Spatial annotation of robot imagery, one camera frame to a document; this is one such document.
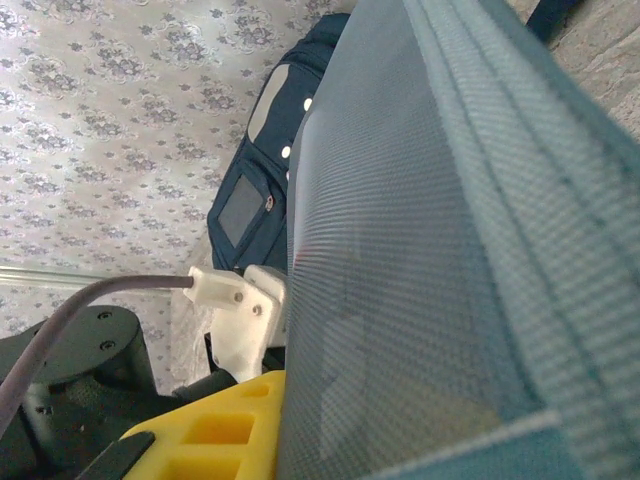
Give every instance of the screw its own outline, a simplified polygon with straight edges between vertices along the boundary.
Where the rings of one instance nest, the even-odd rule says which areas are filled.
[[[105,340],[100,344],[100,350],[102,351],[109,350],[115,346],[116,346],[116,342],[114,342],[113,340]]]
[[[36,407],[36,413],[40,415],[53,415],[53,407]]]

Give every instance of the white plastic bracket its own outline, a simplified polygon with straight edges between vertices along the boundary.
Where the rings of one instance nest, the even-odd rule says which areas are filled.
[[[191,267],[193,287],[184,294],[194,303],[216,307],[211,319],[214,361],[238,382],[262,374],[267,347],[284,346],[284,277],[251,265],[244,278],[234,272]]]

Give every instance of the gray cable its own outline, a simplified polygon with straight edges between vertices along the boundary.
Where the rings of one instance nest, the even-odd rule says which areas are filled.
[[[73,294],[47,319],[0,384],[0,438],[18,411],[29,385],[42,368],[64,329],[80,311],[103,295],[145,288],[191,288],[192,277],[136,275],[93,283]]]

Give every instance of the yellow foam block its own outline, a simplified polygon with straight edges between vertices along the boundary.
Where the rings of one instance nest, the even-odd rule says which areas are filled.
[[[125,480],[275,478],[283,371],[270,372],[136,425],[155,442]]]

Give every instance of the dark blue backpack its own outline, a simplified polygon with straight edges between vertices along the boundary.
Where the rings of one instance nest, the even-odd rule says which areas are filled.
[[[265,83],[207,217],[215,268],[286,272],[291,145],[348,18],[322,17]]]

